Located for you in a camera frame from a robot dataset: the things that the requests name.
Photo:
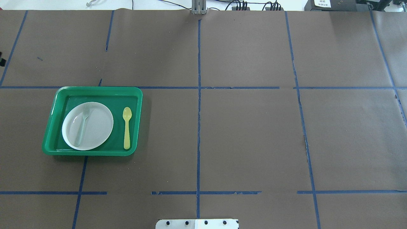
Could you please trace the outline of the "yellow plastic spoon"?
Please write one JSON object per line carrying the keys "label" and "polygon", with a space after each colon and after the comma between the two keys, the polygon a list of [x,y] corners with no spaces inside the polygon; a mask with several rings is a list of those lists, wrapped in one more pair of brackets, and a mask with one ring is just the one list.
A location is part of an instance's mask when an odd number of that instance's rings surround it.
{"label": "yellow plastic spoon", "polygon": [[123,140],[123,147],[124,149],[129,149],[130,148],[130,130],[129,130],[129,122],[132,118],[132,111],[129,107],[125,107],[123,110],[122,117],[124,119],[125,123],[125,129],[124,129],[124,140]]}

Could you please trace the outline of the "white round plate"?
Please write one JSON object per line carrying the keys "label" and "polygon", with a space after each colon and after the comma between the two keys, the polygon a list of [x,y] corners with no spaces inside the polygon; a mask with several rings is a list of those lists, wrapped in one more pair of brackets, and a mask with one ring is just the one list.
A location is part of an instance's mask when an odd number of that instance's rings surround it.
{"label": "white round plate", "polygon": [[[83,106],[89,103],[90,116],[88,117],[79,147],[75,139],[82,121]],[[113,114],[105,105],[98,102],[85,102],[71,109],[62,123],[62,137],[65,143],[79,151],[87,151],[101,146],[111,135],[114,126]]]}

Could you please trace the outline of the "pale translucent plastic fork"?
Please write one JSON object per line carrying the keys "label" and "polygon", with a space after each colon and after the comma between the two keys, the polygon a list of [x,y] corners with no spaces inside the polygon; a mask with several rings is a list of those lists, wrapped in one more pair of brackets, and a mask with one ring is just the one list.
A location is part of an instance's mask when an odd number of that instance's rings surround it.
{"label": "pale translucent plastic fork", "polygon": [[83,106],[83,113],[82,113],[82,121],[80,123],[80,127],[75,139],[75,145],[76,147],[79,147],[81,145],[82,139],[83,139],[83,133],[84,133],[84,129],[85,129],[85,124],[86,121],[88,119],[88,117],[90,116],[90,107],[91,105],[89,103],[86,103]]}

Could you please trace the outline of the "green plastic tray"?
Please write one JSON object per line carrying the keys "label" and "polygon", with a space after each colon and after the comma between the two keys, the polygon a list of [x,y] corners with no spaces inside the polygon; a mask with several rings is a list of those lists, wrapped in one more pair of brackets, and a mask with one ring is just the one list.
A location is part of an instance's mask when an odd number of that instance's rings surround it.
{"label": "green plastic tray", "polygon": [[[138,87],[61,87],[55,94],[42,150],[47,155],[64,156],[128,156],[135,152],[141,120],[143,93]],[[79,151],[69,147],[62,137],[62,123],[67,113],[79,104],[98,102],[111,111],[114,126],[109,138],[95,149]],[[125,107],[132,111],[129,122],[130,148],[124,149]]]}

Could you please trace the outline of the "black computer box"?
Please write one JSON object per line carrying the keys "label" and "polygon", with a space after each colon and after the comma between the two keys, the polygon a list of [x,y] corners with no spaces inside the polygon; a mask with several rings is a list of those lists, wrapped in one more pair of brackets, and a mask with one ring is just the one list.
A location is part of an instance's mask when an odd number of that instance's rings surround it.
{"label": "black computer box", "polygon": [[357,11],[356,0],[307,0],[304,11]]}

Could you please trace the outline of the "aluminium frame post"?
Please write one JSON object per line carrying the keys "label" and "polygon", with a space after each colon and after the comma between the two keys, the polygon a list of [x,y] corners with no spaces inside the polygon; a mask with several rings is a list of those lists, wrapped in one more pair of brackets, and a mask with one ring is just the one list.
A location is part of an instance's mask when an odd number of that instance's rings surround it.
{"label": "aluminium frame post", "polygon": [[207,2],[206,0],[192,0],[191,13],[193,15],[205,15],[208,11],[206,2]]}

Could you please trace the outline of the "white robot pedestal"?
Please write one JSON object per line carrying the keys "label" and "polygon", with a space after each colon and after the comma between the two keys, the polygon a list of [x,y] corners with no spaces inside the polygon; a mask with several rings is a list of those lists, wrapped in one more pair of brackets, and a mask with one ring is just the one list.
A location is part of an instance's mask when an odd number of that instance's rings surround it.
{"label": "white robot pedestal", "polygon": [[239,229],[237,219],[163,219],[156,229]]}

